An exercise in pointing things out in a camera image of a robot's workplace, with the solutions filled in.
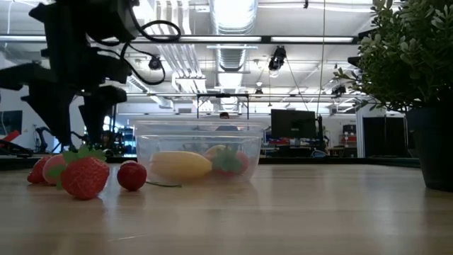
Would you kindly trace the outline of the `small black background frame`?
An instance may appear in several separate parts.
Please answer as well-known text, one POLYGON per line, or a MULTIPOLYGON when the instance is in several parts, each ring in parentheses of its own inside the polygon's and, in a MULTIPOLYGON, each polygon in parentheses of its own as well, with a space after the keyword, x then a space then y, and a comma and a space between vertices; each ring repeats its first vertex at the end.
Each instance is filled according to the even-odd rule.
POLYGON ((210 97, 215 97, 215 98, 231 98, 235 97, 237 99, 240 98, 245 98, 246 99, 246 119, 250 119, 250 111, 249 111, 249 106, 250 106, 250 97, 251 95, 248 93, 197 93, 195 94, 196 100, 197 100, 197 113, 196 116, 197 118, 200 117, 200 112, 199 112, 199 107, 200 107, 200 98, 205 97, 206 99, 209 99, 210 97))

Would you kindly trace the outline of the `yellow toy lemon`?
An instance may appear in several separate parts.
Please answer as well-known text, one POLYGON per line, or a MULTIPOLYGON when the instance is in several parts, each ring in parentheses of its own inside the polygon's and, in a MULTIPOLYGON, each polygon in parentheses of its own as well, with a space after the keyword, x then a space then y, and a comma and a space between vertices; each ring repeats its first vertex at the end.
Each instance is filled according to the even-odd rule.
POLYGON ((203 156, 206 159, 212 160, 214 159, 220 152, 225 150, 227 147, 225 145, 219 144, 215 145, 213 147, 210 147, 204 154, 203 156))

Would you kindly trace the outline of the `long ceiling light bar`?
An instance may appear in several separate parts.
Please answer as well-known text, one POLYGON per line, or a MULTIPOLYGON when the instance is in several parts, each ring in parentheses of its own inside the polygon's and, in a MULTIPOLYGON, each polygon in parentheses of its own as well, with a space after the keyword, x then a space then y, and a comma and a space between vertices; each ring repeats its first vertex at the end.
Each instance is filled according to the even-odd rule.
MULTIPOLYGON (((266 45, 354 45, 360 39, 348 36, 245 36, 245 35, 184 35, 179 44, 266 44, 266 45)), ((0 43, 44 43, 44 35, 0 34, 0 43)))

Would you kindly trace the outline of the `black aluminium table frame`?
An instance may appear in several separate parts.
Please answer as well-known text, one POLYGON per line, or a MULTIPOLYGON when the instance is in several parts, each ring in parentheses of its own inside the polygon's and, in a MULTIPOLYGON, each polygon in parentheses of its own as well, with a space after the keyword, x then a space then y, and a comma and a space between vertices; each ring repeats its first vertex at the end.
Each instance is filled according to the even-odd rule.
MULTIPOLYGON (((38 160, 38 157, 0 157, 0 171, 12 171, 30 169, 38 160)), ((371 164, 383 166, 400 166, 407 168, 420 168, 420 162, 414 158, 289 158, 270 157, 260 158, 259 164, 371 164)))

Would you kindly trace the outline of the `red toy strawberry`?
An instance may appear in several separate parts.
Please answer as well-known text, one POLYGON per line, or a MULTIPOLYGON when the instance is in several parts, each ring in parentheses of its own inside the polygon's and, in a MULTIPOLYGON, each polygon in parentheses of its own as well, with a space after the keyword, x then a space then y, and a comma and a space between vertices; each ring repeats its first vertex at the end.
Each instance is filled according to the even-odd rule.
POLYGON ((45 183, 46 180, 42 175, 45 164, 50 159, 50 156, 42 157, 33 166, 32 171, 28 174, 27 181, 31 184, 45 183))
POLYGON ((240 161, 236 157, 237 149, 226 148, 212 159, 213 172, 221 176, 238 176, 240 161))
POLYGON ((104 152, 81 145, 78 152, 67 151, 62 156, 64 165, 52 167, 48 172, 55 179, 56 187, 79 200, 95 198, 110 175, 104 152))

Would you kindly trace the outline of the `person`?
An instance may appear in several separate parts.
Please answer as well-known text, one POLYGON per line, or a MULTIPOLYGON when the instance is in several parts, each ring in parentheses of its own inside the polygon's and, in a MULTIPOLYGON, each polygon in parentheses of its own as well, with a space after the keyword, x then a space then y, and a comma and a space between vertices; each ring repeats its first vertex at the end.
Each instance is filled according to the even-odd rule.
MULTIPOLYGON (((221 119, 230 119, 229 114, 227 112, 223 112, 219 114, 221 119)), ((234 125, 220 125, 216 131, 238 131, 238 128, 234 125)))

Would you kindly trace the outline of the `silver ceiling air duct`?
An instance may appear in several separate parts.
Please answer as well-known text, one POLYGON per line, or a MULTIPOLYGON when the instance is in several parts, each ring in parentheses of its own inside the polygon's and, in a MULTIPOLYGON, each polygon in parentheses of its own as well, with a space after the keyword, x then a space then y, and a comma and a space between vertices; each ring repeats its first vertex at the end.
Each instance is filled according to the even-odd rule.
MULTIPOLYGON (((209 0, 212 32, 215 35, 251 35, 258 0, 209 0)), ((237 94, 243 80, 248 50, 244 45, 219 45, 215 50, 217 85, 224 94, 237 94)))

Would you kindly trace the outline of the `yellow toy banana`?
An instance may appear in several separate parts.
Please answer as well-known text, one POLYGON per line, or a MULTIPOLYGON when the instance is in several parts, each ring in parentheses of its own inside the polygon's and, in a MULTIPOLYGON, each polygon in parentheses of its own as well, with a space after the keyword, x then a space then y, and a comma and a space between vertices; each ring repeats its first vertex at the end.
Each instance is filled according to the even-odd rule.
POLYGON ((212 162, 194 152, 163 151, 153 154, 150 171, 164 179, 182 181, 202 178, 212 170, 212 162))

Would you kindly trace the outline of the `clear plastic tupperware container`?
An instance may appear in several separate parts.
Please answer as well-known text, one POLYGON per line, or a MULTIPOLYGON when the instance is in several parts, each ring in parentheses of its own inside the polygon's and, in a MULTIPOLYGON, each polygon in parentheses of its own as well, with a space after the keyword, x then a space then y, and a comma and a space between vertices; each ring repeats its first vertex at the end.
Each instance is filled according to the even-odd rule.
POLYGON ((264 125, 249 120, 138 120, 134 124, 137 161, 143 165, 152 182, 164 184, 233 183, 248 181, 258 167, 264 125), (220 125, 234 125, 238 131, 216 131, 220 125), (153 154, 163 151, 185 151, 203 154, 215 145, 225 145, 243 152, 249 158, 248 169, 241 175, 226 177, 213 172, 202 178, 174 181, 153 174, 149 167, 153 154))

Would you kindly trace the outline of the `black partition panels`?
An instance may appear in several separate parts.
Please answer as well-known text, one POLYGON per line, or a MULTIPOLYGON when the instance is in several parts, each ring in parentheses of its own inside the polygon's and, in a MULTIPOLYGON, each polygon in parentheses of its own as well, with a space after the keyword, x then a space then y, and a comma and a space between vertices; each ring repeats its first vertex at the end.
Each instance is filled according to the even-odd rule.
POLYGON ((405 118, 365 117, 362 123, 365 157, 411 157, 405 118))

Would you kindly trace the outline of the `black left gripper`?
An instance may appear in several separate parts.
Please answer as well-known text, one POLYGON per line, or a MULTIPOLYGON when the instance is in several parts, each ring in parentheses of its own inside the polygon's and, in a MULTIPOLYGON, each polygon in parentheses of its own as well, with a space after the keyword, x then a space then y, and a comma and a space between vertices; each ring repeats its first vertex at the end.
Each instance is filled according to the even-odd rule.
MULTIPOLYGON (((50 68, 30 62, 0 69, 0 88, 19 91, 23 86, 30 86, 28 95, 21 100, 40 116, 63 146, 70 146, 69 106, 75 95, 70 89, 93 90, 107 79, 124 84, 132 74, 132 68, 124 59, 102 55, 101 51, 99 47, 91 47, 78 59, 60 58, 57 66, 50 68)), ((101 86, 84 96, 79 110, 91 144, 102 140, 104 117, 114 105, 126 100, 126 91, 116 86, 101 86)))

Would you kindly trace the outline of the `red toy cherry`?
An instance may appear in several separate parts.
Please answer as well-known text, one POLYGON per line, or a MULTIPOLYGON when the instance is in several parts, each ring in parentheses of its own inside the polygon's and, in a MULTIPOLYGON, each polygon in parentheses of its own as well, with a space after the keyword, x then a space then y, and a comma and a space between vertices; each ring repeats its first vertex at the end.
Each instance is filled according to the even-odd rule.
POLYGON ((147 180, 146 168, 136 161, 125 161, 121 163, 117 172, 117 182, 128 191, 138 191, 144 184, 166 188, 181 188, 180 184, 164 184, 147 180))

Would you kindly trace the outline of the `black monitor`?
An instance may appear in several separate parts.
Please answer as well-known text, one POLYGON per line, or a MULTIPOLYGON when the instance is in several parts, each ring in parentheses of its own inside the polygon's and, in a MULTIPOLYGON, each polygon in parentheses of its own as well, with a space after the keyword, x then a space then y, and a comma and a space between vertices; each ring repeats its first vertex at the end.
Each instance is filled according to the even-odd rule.
POLYGON ((315 112, 272 109, 271 135, 274 138, 315 138, 315 112))

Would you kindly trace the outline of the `long horizontal ceiling rail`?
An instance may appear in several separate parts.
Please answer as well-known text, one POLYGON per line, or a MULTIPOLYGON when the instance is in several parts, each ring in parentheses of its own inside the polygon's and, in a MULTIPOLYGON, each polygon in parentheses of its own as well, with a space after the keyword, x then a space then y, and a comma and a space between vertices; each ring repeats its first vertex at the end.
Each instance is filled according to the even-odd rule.
MULTIPOLYGON (((151 97, 151 96, 160 96, 160 97, 195 97, 196 93, 127 93, 128 97, 151 97)), ((365 96, 363 94, 307 94, 307 93, 249 93, 251 97, 261 98, 261 97, 276 97, 276 98, 355 98, 360 96, 365 96)))

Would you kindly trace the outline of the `green plant in black pot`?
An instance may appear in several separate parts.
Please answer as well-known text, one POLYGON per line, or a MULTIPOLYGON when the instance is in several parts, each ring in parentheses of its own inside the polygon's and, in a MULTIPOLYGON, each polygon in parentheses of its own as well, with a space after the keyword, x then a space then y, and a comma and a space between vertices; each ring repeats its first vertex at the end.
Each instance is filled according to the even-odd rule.
POLYGON ((360 107, 404 113, 427 188, 453 193, 453 0, 373 0, 372 29, 334 73, 360 107))

